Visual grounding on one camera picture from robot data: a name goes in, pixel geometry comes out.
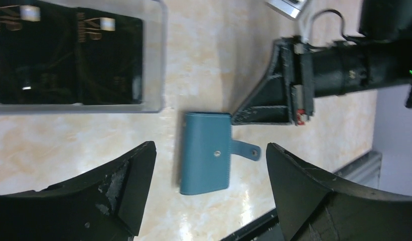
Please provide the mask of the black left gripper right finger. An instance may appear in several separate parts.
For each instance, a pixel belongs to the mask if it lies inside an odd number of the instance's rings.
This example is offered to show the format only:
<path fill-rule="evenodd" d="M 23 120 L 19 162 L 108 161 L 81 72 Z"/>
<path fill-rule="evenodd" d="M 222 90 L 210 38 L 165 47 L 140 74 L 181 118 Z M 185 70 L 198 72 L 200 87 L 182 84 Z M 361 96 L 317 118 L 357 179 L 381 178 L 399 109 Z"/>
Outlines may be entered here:
<path fill-rule="evenodd" d="M 285 240 L 412 240 L 412 196 L 346 180 L 275 143 L 266 163 Z"/>

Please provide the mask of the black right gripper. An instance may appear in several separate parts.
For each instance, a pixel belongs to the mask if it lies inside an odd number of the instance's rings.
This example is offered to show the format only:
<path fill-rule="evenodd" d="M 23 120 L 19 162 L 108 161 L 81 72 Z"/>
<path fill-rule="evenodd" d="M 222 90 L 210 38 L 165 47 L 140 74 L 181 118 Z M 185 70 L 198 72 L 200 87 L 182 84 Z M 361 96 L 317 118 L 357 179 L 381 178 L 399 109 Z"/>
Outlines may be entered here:
<path fill-rule="evenodd" d="M 293 38 L 274 40 L 270 63 L 232 114 L 233 125 L 302 126 L 314 115 L 316 98 L 405 84 L 410 90 L 404 105 L 412 109 L 412 39 L 302 48 L 294 57 Z"/>

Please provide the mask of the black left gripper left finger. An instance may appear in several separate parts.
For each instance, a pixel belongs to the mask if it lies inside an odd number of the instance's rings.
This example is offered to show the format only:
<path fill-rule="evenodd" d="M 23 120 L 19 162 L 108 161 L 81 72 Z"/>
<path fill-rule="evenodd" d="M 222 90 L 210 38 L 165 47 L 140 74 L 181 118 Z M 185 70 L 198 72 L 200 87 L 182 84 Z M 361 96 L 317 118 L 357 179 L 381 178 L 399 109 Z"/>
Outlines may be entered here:
<path fill-rule="evenodd" d="M 133 240 L 156 162 L 147 141 L 41 191 L 0 195 L 0 240 Z"/>

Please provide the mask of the blue leather card holder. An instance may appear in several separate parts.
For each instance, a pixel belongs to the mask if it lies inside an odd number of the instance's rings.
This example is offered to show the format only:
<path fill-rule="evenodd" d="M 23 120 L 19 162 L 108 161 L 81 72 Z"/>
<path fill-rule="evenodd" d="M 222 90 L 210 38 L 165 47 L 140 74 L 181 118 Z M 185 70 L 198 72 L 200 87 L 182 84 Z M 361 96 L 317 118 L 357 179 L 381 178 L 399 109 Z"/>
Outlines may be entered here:
<path fill-rule="evenodd" d="M 227 189 L 231 155 L 252 161 L 261 157 L 259 146 L 232 138 L 228 113 L 185 113 L 181 147 L 180 193 L 188 196 Z"/>

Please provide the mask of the clear acrylic card box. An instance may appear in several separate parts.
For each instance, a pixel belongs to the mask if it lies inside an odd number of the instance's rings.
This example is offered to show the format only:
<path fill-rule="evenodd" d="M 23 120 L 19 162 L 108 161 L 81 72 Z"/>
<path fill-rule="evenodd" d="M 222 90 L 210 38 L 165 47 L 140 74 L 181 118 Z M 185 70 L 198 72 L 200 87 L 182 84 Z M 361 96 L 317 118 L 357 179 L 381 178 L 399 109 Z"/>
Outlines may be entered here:
<path fill-rule="evenodd" d="M 163 1 L 0 1 L 0 115 L 158 113 Z"/>

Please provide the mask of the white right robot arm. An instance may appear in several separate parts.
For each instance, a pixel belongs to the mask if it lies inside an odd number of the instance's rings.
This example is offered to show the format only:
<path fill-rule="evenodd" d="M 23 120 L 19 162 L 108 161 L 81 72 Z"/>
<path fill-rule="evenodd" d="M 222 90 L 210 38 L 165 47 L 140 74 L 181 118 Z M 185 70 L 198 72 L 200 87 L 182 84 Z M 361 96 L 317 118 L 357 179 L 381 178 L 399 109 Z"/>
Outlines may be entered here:
<path fill-rule="evenodd" d="M 412 1 L 363 1 L 359 35 L 344 33 L 327 47 L 300 36 L 273 42 L 264 76 L 233 113 L 233 125 L 304 125 L 314 99 L 410 84 L 412 109 Z"/>

